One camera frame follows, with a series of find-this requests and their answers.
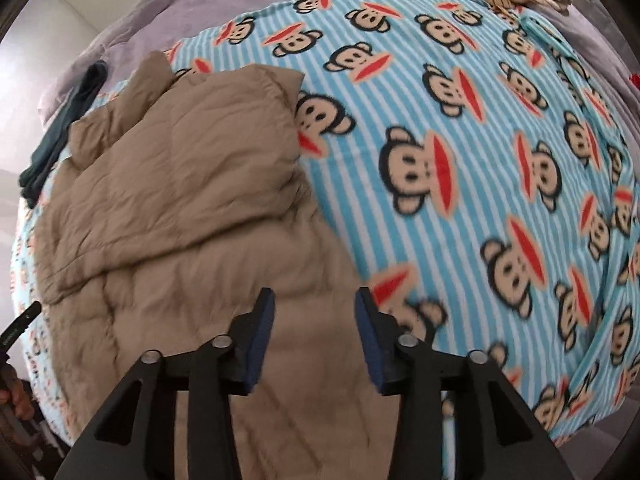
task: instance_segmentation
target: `monkey print blanket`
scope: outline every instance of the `monkey print blanket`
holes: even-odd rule
[[[176,72],[306,73],[300,164],[379,308],[407,330],[424,338],[429,320],[438,350],[485,350],[557,442],[622,403],[640,368],[634,171],[622,121],[544,18],[476,0],[299,0],[166,56]],[[15,247],[18,309],[36,295],[38,215]],[[47,336],[39,323],[31,341]],[[60,391],[29,352],[51,415]],[[448,478],[453,410],[446,397]]]

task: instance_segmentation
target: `dark green cloth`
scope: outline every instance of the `dark green cloth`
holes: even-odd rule
[[[18,178],[18,183],[22,187],[21,195],[27,200],[29,208],[36,207],[51,168],[66,146],[69,126],[86,113],[106,79],[107,64],[103,61],[93,63],[82,77],[80,84],[73,88],[31,155],[31,165]]]

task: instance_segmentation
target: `purple blanket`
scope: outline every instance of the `purple blanket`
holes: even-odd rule
[[[228,22],[238,14],[281,0],[142,0],[127,16],[100,33],[80,57],[47,89],[38,112],[46,124],[74,82],[97,59],[107,62],[104,88],[126,79],[151,50],[165,50],[204,28]]]

